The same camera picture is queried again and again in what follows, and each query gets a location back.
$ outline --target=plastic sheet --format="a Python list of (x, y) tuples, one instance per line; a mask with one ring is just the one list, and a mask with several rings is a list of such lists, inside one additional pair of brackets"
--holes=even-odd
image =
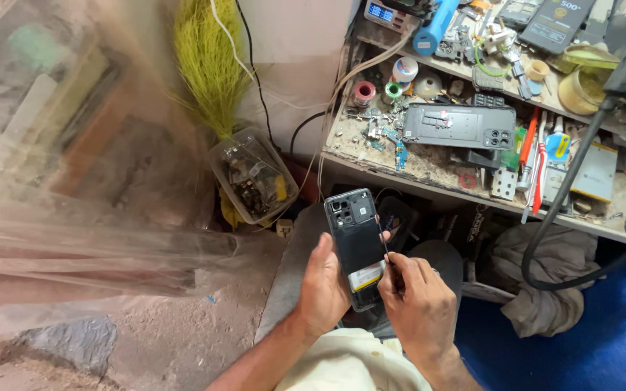
[(213, 136), (156, 5), (0, 0), (0, 333), (206, 294), (281, 247), (206, 230)]

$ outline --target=dusty floor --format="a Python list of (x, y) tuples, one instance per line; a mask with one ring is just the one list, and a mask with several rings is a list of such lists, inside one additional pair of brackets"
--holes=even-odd
[(212, 295), (110, 316), (118, 338), (106, 377), (137, 391), (204, 390), (253, 345), (279, 259)]

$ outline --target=smartphone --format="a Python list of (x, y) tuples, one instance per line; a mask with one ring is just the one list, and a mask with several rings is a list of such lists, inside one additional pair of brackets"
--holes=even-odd
[(378, 281), (388, 252), (371, 191), (336, 195), (325, 200), (324, 206), (352, 308), (364, 312), (381, 301)]

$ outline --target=solder wire spool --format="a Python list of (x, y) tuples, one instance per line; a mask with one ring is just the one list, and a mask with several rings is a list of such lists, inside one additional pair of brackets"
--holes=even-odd
[(383, 102), (386, 104), (393, 104), (395, 100), (402, 96), (402, 87), (396, 81), (391, 81), (385, 85), (385, 92), (383, 93)]
[(376, 96), (376, 87), (368, 81), (360, 81), (354, 86), (354, 97), (352, 102), (359, 109), (366, 109), (371, 104), (371, 100)]

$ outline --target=wall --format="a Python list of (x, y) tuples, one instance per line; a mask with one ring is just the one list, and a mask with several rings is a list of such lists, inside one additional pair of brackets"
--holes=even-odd
[[(253, 58), (262, 86), (284, 100), (308, 109), (295, 109), (264, 95), (272, 136), (289, 152), (291, 135), (303, 120), (323, 111), (339, 66), (340, 51), (360, 0), (240, 0), (253, 36)], [(243, 30), (243, 41), (248, 37)], [(242, 56), (248, 64), (247, 53)], [(239, 116), (267, 129), (256, 88), (243, 99)], [(297, 155), (310, 157), (322, 145), (323, 120), (306, 125), (296, 138)]]

